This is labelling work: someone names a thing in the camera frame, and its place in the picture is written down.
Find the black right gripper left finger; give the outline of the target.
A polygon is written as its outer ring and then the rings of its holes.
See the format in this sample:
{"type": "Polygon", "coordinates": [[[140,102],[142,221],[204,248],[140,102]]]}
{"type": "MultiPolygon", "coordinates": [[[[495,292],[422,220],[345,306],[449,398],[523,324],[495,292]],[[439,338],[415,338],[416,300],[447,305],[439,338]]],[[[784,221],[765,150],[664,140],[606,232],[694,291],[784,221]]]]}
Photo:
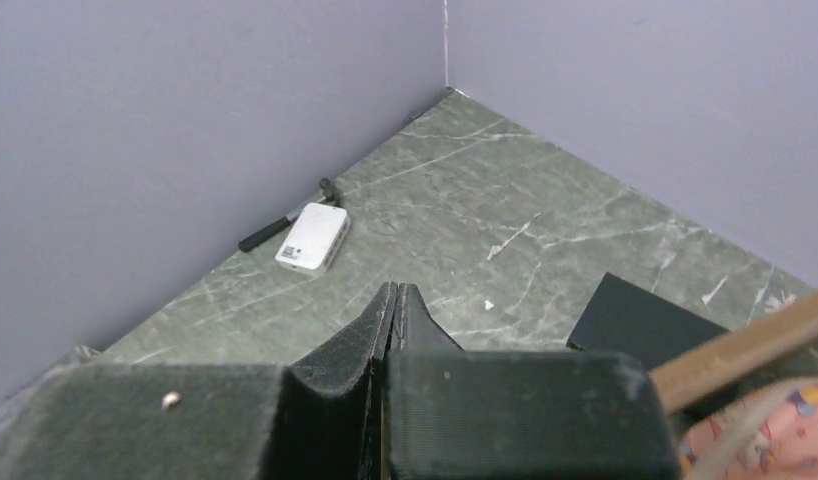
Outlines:
{"type": "Polygon", "coordinates": [[[289,364],[92,363],[50,376],[0,479],[378,479],[397,287],[289,364]]]}

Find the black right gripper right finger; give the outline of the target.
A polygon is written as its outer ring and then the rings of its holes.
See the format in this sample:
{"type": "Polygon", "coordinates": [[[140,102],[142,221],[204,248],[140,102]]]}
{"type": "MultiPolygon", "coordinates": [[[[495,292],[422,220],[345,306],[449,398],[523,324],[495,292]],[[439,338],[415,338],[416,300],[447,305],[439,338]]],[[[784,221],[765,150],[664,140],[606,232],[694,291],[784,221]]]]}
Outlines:
{"type": "Polygon", "coordinates": [[[647,372],[617,352],[467,351],[398,287],[383,390],[393,479],[678,479],[647,372]]]}

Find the wooden pet bed frame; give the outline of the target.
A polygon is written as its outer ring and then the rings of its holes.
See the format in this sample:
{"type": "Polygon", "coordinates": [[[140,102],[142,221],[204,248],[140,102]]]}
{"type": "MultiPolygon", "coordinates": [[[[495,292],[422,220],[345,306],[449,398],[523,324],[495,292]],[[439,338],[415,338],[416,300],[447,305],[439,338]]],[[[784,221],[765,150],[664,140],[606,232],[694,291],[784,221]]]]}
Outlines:
{"type": "Polygon", "coordinates": [[[650,377],[673,414],[818,342],[818,290],[655,368],[650,377]]]}

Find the pink unicorn print mattress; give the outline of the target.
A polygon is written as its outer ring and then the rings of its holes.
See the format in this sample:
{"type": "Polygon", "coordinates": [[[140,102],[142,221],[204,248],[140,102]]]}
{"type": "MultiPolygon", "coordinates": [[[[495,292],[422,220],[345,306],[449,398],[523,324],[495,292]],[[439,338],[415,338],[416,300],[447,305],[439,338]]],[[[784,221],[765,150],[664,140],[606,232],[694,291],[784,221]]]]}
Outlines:
{"type": "Polygon", "coordinates": [[[818,377],[760,388],[681,438],[684,479],[818,479],[818,377]]]}

